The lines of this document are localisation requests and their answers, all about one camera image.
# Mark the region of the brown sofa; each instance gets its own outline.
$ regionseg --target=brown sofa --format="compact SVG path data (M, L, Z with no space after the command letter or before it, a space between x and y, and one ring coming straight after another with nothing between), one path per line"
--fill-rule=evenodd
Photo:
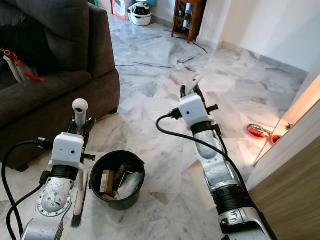
M24 15L43 25L60 70L40 76L45 82L29 80L0 91L1 161L19 142L54 138L66 131L74 115L73 100L87 100L87 116L97 119L115 113L120 100L119 74L106 11L86 0L45 4L41 0L0 1L0 26ZM24 171L27 163L43 152L35 146L22 146L13 152L7 166Z

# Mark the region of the black bucket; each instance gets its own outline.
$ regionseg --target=black bucket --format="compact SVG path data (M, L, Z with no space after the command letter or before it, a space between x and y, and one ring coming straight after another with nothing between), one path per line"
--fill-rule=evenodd
M100 184L101 184L101 176L103 170L111 170L115 173L120 169L122 163L131 162L132 164L132 172L139 172L142 173L142 180L139 183L137 190L130 196L125 199L121 200L107 200L100 196ZM89 188L93 190L94 194L101 199L102 201L107 202L107 204L117 210L126 210L131 208L139 198L140 189L145 180L145 167L144 162L135 154L129 151L112 151L103 157L101 157L97 163L93 166L90 181L89 181Z

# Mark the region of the marble floor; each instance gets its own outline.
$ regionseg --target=marble floor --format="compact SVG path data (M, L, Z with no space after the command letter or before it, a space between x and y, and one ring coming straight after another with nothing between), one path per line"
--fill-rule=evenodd
M108 207L88 189L81 227L70 228L70 211L62 239L220 240L217 211L205 209L188 172L197 160L194 144L162 134L156 129L156 119L176 108L180 86L195 72L201 74L200 88L207 104L220 108L211 118L220 125L229 155L248 179L266 142L250 137L246 125L257 123L272 131L304 79L260 62L246 50L215 51L187 44L184 39L172 38L171 30L159 24L139 27L113 15L109 15L109 24L120 75L120 104L117 114L97 122L87 151L97 159L115 150L135 153L145 162L145 181L138 202L126 211ZM188 133L182 120L164 120L162 126ZM49 159L50 153L42 155L23 173L7 169L16 199L37 186ZM93 164L86 163L89 169ZM36 197L19 207L24 226L33 216ZM1 184L3 240L10 239L5 224L9 208Z

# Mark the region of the red box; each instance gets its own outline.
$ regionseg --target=red box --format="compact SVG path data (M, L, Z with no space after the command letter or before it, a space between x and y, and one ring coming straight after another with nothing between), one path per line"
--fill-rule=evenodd
M112 13L123 20L128 20L128 8L134 3L134 0L112 0Z

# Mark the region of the white knob handle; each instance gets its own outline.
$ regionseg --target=white knob handle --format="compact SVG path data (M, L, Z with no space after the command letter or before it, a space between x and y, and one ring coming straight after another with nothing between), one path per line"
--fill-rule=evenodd
M72 103L76 128L80 131L82 130L82 128L86 123L86 113L87 113L88 107L89 105L87 101L82 98L78 98L74 100Z

